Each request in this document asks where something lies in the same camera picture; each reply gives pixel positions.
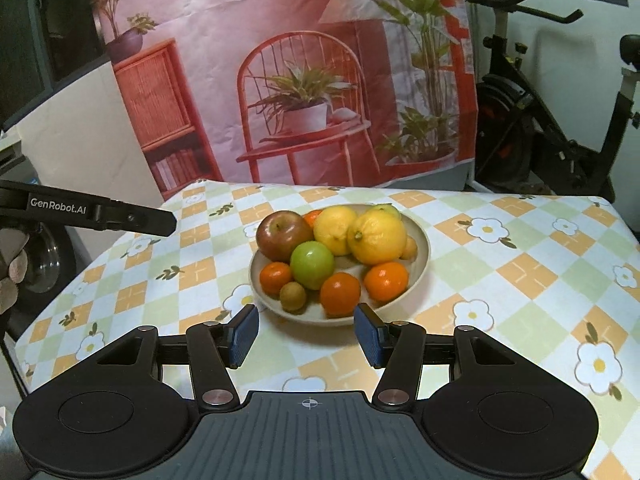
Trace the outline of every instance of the fruit plate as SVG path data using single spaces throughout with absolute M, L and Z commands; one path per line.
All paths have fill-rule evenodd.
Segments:
M 358 214 L 364 213 L 371 205 L 366 204 L 344 204 L 356 211 Z M 373 301 L 367 294 L 367 289 L 364 288 L 362 282 L 364 275 L 370 267 L 361 264 L 353 256 L 338 256 L 335 259 L 335 272 L 348 272 L 360 280 L 362 287 L 362 293 L 360 295 L 360 301 L 369 303 L 370 306 L 376 309 L 376 313 L 385 319 L 385 313 L 392 314 L 398 310 L 395 307 L 401 304 L 406 304 L 407 307 L 410 301 L 420 301 L 419 298 L 413 298 L 415 292 L 420 290 L 420 285 L 425 281 L 427 275 L 427 264 L 431 256 L 431 247 L 429 239 L 427 238 L 424 230 L 411 218 L 406 215 L 402 215 L 402 222 L 406 228 L 406 232 L 409 236 L 413 237 L 418 245 L 418 255 L 412 261 L 398 260 L 403 264 L 406 270 L 409 272 L 409 287 L 407 290 L 385 304 Z M 271 263 L 266 256 L 260 251 L 256 251 L 254 257 L 251 260 L 251 266 L 249 268 L 249 276 L 251 281 L 251 287 L 254 290 L 254 299 L 256 302 L 261 303 L 263 306 L 276 313 L 278 316 L 282 316 L 286 319 L 315 326 L 345 326 L 353 324 L 353 316 L 349 317 L 328 317 L 319 300 L 318 291 L 307 291 L 308 300 L 306 306 L 304 306 L 298 312 L 286 312 L 283 310 L 280 301 L 277 298 L 272 298 L 262 291 L 260 286 L 260 271 L 267 264 Z

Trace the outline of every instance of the red apple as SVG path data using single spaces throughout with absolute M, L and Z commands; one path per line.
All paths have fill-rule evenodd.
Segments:
M 260 222 L 255 234 L 260 252 L 272 262 L 289 263 L 293 249 L 314 239 L 314 231 L 293 211 L 276 211 Z

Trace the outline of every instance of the tablecloth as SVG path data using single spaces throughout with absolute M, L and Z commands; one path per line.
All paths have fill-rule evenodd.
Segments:
M 585 475 L 640 478 L 640 253 L 596 197 L 197 182 L 164 205 L 178 219 L 172 236 L 125 234 L 24 333 L 16 352 L 30 388 L 139 325 L 169 335 L 229 320 L 253 299 L 248 266 L 269 213 L 389 202 L 424 228 L 431 260 L 424 289 L 388 315 L 431 333 L 471 324 L 541 365 L 597 410 Z M 254 346 L 231 375 L 241 397 L 251 389 L 370 395 L 379 372 L 352 328 L 312 328 L 263 310 Z M 420 395 L 447 380 L 447 367 L 425 367 Z M 166 367 L 164 382 L 193 397 L 186 367 Z

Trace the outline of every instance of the exercise bike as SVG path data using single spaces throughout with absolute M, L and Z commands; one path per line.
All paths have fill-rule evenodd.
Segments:
M 568 140 L 540 95 L 521 72 L 527 46 L 515 43 L 517 57 L 506 54 L 508 17 L 511 12 L 568 25 L 583 17 L 580 9 L 558 16 L 521 6 L 525 0 L 467 0 L 491 7 L 495 31 L 482 41 L 491 50 L 490 70 L 477 85 L 478 135 L 476 180 L 497 192 L 527 192 L 533 173 L 543 183 L 536 192 L 558 195 L 602 196 L 613 202 L 615 192 L 609 173 L 616 160 L 629 120 L 640 126 L 640 114 L 632 113 L 636 84 L 640 80 L 640 36 L 620 40 L 620 56 L 635 70 L 622 69 L 623 81 L 606 138 L 599 152 Z

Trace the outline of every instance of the printed fabric backdrop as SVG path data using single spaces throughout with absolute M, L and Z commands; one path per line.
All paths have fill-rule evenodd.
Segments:
M 165 198 L 198 178 L 377 186 L 474 155 L 464 0 L 95 0 Z

